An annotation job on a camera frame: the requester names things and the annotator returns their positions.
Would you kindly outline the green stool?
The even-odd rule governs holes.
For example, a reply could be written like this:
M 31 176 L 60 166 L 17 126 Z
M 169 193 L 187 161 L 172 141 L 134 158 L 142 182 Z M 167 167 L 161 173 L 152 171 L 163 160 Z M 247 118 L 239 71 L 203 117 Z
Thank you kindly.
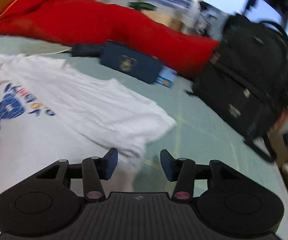
M 129 2 L 128 7 L 135 9 L 137 11 L 143 11 L 143 10 L 156 11 L 157 9 L 155 5 L 146 2 Z

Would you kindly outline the light blue box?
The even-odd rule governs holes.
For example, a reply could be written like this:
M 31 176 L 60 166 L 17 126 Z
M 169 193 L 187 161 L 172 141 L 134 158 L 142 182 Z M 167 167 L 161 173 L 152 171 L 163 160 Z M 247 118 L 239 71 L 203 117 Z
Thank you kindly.
M 167 88 L 171 88 L 173 86 L 175 78 L 177 77 L 177 74 L 178 73 L 175 70 L 163 66 L 155 83 Z

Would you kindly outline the dark folded cloth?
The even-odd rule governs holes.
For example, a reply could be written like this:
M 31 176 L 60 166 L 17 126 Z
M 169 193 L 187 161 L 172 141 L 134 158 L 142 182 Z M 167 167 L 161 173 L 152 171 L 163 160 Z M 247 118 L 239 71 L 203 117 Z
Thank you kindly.
M 104 46 L 100 44 L 76 43 L 71 48 L 72 57 L 100 57 Z

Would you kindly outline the pale green paper sheet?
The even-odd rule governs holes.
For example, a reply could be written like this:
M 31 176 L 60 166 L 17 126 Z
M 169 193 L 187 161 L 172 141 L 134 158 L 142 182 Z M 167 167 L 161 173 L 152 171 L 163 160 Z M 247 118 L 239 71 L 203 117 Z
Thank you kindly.
M 21 44 L 19 50 L 25 55 L 53 55 L 60 53 L 69 53 L 71 47 L 57 43 L 39 41 L 34 43 Z

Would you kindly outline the red quilt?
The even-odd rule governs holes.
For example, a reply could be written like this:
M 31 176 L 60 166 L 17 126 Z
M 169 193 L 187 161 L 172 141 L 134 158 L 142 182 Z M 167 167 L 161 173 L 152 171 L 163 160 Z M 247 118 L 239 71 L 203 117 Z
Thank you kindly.
M 186 78 L 209 62 L 219 42 L 186 35 L 142 12 L 95 0 L 12 0 L 0 12 L 0 35 L 60 43 L 122 43 L 161 60 Z

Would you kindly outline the black backpack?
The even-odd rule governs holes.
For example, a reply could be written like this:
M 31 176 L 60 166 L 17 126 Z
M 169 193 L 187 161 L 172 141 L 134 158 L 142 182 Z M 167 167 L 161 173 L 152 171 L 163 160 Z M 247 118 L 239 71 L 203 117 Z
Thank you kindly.
M 197 76 L 198 96 L 263 160 L 277 156 L 268 132 L 288 107 L 288 35 L 276 22 L 228 17 L 222 41 Z

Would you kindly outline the cardboard box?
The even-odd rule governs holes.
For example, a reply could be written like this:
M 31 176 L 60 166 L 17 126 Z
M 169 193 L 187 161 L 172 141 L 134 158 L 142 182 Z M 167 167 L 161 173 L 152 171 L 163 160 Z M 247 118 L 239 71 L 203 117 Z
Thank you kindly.
M 152 10 L 142 10 L 141 12 L 151 20 L 163 24 L 175 31 L 181 31 L 183 28 L 183 22 L 172 15 L 162 14 Z

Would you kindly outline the white sweatshirt blue print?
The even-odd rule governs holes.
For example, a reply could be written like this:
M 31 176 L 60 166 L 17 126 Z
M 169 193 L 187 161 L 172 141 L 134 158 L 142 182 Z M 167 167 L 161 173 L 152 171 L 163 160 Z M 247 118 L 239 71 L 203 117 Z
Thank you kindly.
M 0 54 L 0 194 L 59 159 L 79 163 L 114 147 L 106 193 L 132 191 L 146 146 L 175 128 L 155 101 L 66 60 Z

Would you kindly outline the light green checked bedsheet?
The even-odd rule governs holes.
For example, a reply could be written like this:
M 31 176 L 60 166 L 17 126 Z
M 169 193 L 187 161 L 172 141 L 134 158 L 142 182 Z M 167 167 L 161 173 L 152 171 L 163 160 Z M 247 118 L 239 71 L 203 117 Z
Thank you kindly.
M 139 168 L 131 167 L 125 157 L 120 157 L 113 177 L 103 184 L 106 192 L 171 192 L 174 185 L 167 181 L 160 166 L 159 154 L 162 149 L 167 149 L 176 158 L 190 158 L 199 164 L 218 159 L 282 199 L 284 218 L 277 233 L 280 238 L 288 239 L 288 193 L 278 167 L 263 161 L 209 107 L 198 98 L 187 95 L 190 81 L 176 77 L 171 88 L 148 85 L 101 66 L 97 59 L 66 54 L 59 54 L 58 57 L 81 73 L 101 80 L 116 79 L 155 101 L 177 123 L 163 138 L 147 146 Z M 80 163 L 87 157 L 100 157 L 106 151 L 106 148 L 63 124 L 58 115 L 28 113 L 2 120 L 0 193 L 58 159 Z

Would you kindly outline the navy mickey mouse pouch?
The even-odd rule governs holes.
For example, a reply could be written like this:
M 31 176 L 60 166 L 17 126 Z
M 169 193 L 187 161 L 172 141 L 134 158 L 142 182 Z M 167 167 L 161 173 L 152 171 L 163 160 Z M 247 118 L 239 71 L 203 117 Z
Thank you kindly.
M 112 41 L 108 41 L 104 45 L 100 62 L 108 68 L 147 84 L 155 83 L 163 67 L 159 59 Z

